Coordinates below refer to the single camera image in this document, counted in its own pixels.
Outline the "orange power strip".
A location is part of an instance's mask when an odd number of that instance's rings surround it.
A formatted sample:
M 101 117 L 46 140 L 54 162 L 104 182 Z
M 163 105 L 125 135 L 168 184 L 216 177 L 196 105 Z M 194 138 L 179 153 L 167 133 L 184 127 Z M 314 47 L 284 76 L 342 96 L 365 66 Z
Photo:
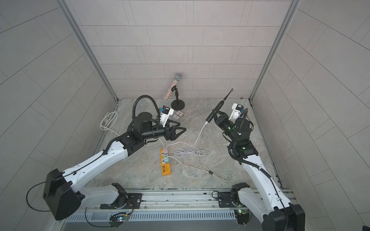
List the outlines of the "orange power strip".
M 169 176 L 171 174 L 171 166 L 170 163 L 164 164 L 163 163 L 163 156 L 164 154 L 162 153 L 161 149 L 161 172 L 163 176 Z

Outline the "black microphone stand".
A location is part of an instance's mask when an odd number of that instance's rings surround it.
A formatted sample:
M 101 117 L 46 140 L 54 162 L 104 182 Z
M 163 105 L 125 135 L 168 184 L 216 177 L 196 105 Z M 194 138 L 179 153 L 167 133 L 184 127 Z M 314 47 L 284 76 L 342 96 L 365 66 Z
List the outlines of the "black microphone stand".
M 179 93 L 178 93 L 177 86 L 173 86 L 171 91 L 175 92 L 175 97 L 176 97 L 176 99 L 171 103 L 171 108 L 176 111 L 184 109 L 185 102 L 179 99 Z

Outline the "glitter microphone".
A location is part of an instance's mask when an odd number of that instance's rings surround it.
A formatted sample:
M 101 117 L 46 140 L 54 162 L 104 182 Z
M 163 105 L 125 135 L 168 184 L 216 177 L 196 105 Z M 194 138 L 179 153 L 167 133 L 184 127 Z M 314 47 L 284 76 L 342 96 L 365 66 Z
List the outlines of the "glitter microphone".
M 174 80 L 172 81 L 172 83 L 170 84 L 168 90 L 166 91 L 163 99 L 164 100 L 167 100 L 171 93 L 172 93 L 172 89 L 177 85 L 177 83 L 182 79 L 182 74 L 181 73 L 176 73 L 175 74 L 175 77 L 174 77 Z

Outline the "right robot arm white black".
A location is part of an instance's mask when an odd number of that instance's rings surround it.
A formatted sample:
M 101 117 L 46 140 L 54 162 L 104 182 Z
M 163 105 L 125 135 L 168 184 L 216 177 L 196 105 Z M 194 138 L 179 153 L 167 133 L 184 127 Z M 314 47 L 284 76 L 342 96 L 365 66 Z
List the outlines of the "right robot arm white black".
M 273 181 L 250 141 L 253 123 L 248 119 L 247 110 L 237 110 L 236 113 L 231 118 L 214 109 L 212 116 L 230 140 L 227 147 L 230 157 L 247 171 L 260 196 L 257 197 L 247 184 L 238 183 L 231 190 L 234 204 L 246 206 L 261 222 L 264 231 L 305 230 L 303 208 L 293 204 Z

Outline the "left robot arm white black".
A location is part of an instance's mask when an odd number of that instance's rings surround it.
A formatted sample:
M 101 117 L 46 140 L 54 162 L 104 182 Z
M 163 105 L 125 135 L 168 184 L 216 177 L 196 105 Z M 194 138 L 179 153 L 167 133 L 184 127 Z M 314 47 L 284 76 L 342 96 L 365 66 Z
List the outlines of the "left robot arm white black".
M 43 199 L 55 220 L 64 220 L 80 207 L 126 204 L 126 191 L 118 183 L 107 187 L 86 188 L 85 185 L 111 165 L 131 156 L 149 142 L 160 137 L 176 140 L 187 129 L 169 117 L 173 110 L 159 108 L 149 95 L 142 95 L 133 104 L 132 122 L 127 131 L 109 141 L 106 148 L 89 159 L 64 171 L 54 169 L 48 173 Z

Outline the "black electric toothbrush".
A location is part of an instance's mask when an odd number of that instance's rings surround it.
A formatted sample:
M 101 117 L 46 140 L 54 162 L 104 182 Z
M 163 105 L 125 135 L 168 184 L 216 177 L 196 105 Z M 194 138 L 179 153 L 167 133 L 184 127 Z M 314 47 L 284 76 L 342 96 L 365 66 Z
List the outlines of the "black electric toothbrush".
M 215 114 L 222 108 L 222 106 L 224 105 L 226 99 L 228 98 L 228 96 L 230 95 L 230 93 L 233 92 L 234 89 L 231 89 L 229 91 L 229 93 L 225 96 L 225 98 L 223 100 L 221 100 L 218 105 L 212 110 L 212 112 L 209 114 L 209 116 L 206 118 L 206 122 L 207 123 L 210 123 L 211 120 L 214 118 Z

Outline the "teal charger adapter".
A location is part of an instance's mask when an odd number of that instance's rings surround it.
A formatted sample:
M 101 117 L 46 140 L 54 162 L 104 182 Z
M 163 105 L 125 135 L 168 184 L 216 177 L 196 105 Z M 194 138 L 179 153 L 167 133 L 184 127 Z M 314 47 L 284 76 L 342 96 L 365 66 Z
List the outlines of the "teal charger adapter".
M 164 164 L 169 163 L 169 156 L 168 156 L 168 155 L 164 155 L 164 156 L 163 156 L 163 163 L 164 163 Z

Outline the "aluminium mounting rail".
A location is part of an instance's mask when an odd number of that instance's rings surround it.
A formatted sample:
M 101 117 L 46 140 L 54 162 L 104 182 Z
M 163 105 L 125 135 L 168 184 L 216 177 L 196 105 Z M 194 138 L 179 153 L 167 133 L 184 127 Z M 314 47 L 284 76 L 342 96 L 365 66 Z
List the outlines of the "aluminium mounting rail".
M 128 190 L 114 192 L 103 187 L 99 189 L 86 188 L 83 193 L 69 192 L 61 196 L 57 202 L 58 210 L 73 213 L 86 207 L 105 210 L 150 210 L 177 208 L 249 208 L 257 206 L 266 211 L 268 206 L 289 207 L 295 204 L 292 192 L 279 190 L 267 195 L 271 202 L 252 188 L 228 190 Z

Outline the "small pink patterned box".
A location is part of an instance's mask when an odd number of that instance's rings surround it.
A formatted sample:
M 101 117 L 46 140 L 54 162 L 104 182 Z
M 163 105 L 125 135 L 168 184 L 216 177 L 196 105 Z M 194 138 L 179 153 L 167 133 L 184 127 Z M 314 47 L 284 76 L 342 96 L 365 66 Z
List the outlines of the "small pink patterned box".
M 176 120 L 176 121 L 179 121 L 182 117 L 184 116 L 184 113 L 181 112 L 181 111 L 177 111 L 174 115 L 173 115 L 173 119 Z

